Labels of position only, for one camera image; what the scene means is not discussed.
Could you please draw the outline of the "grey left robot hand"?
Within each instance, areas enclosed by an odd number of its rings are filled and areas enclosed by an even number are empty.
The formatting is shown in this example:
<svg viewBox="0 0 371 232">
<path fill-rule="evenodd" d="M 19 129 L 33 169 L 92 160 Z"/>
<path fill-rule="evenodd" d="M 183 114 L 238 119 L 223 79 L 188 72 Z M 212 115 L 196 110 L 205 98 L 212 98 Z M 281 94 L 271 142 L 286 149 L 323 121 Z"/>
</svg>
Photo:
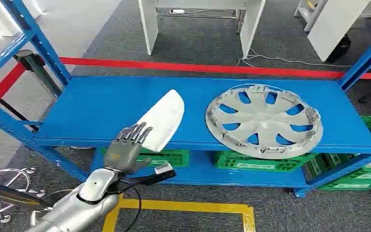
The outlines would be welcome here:
<svg viewBox="0 0 371 232">
<path fill-rule="evenodd" d="M 152 129 L 146 127 L 145 122 L 123 128 L 105 152 L 104 167 L 125 174 L 134 174 L 148 166 L 151 162 L 150 158 L 140 162 L 137 162 L 137 158 Z"/>
</svg>

